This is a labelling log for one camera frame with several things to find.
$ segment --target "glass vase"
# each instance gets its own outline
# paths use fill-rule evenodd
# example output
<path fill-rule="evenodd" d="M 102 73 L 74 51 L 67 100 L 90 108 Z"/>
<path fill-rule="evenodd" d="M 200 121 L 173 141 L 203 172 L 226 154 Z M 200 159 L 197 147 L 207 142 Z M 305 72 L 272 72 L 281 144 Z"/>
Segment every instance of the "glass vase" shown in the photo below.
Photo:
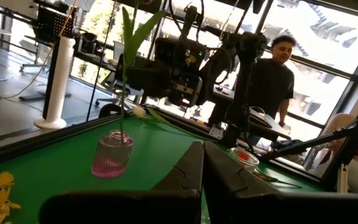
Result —
<path fill-rule="evenodd" d="M 118 177 L 125 172 L 134 140 L 124 133 L 121 142 L 119 130 L 110 131 L 110 135 L 99 139 L 98 148 L 92 165 L 92 174 L 96 177 Z"/>

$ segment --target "dark hair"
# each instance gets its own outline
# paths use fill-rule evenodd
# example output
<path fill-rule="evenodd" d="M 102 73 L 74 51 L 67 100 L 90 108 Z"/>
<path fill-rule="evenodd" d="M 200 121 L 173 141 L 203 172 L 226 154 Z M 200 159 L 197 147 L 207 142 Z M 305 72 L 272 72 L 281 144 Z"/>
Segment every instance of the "dark hair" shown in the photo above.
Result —
<path fill-rule="evenodd" d="M 282 36 L 277 37 L 276 39 L 273 40 L 272 47 L 274 47 L 275 45 L 277 45 L 278 43 L 281 43 L 281 42 L 291 43 L 292 46 L 296 45 L 296 40 L 293 37 L 290 37 L 288 35 L 282 35 Z"/>

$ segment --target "black t-shirt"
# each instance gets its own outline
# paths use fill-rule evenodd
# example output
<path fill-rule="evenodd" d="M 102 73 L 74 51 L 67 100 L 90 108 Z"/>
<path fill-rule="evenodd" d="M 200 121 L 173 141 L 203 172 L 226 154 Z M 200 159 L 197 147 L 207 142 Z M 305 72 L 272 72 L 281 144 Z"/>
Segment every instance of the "black t-shirt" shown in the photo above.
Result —
<path fill-rule="evenodd" d="M 271 58 L 259 59 L 253 72 L 249 106 L 258 106 L 275 118 L 280 103 L 293 98 L 294 79 L 287 66 L 279 65 Z"/>

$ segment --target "green felt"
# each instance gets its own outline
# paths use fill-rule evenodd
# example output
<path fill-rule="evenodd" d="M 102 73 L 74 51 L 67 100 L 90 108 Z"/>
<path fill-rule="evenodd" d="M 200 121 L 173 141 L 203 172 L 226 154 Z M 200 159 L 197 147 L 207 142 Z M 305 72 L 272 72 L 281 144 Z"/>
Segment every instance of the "green felt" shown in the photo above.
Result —
<path fill-rule="evenodd" d="M 113 179 L 100 179 L 92 175 L 91 166 L 98 139 L 119 123 L 105 125 L 87 133 L 60 141 L 0 164 L 0 173 L 14 175 L 10 200 L 22 205 L 11 211 L 13 223 L 37 223 L 41 204 L 49 197 L 69 190 L 149 190 L 168 174 L 197 138 L 165 124 L 127 118 L 124 129 L 135 144 L 125 173 Z M 260 170 L 282 181 L 300 185 L 301 190 L 280 188 L 284 191 L 321 191 L 306 182 L 296 180 L 265 165 Z"/>

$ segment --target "floor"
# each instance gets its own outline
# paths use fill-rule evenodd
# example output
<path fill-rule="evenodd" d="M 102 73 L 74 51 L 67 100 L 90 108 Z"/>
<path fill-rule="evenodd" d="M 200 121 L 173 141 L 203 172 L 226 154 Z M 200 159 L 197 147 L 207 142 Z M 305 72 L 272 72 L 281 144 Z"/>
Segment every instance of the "floor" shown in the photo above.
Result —
<path fill-rule="evenodd" d="M 19 93 L 38 72 L 38 68 L 26 68 L 23 72 L 20 72 L 23 63 L 32 63 L 32 61 L 15 53 L 0 50 L 0 73 L 8 74 L 8 80 L 0 82 L 1 96 L 12 96 Z M 43 90 L 46 83 L 47 74 L 43 73 L 19 96 L 32 95 L 37 90 Z M 62 118 L 68 125 L 85 122 L 92 88 L 69 79 L 67 91 L 72 96 L 65 99 Z M 0 146 L 48 132 L 33 125 L 33 120 L 42 115 L 44 101 L 23 102 L 19 100 L 19 96 L 0 101 Z M 96 91 L 93 101 L 97 98 L 109 97 L 110 95 L 106 93 Z M 91 105 L 90 119 L 98 117 L 99 109 L 102 106 L 102 102 L 99 106 L 95 106 L 94 103 Z"/>

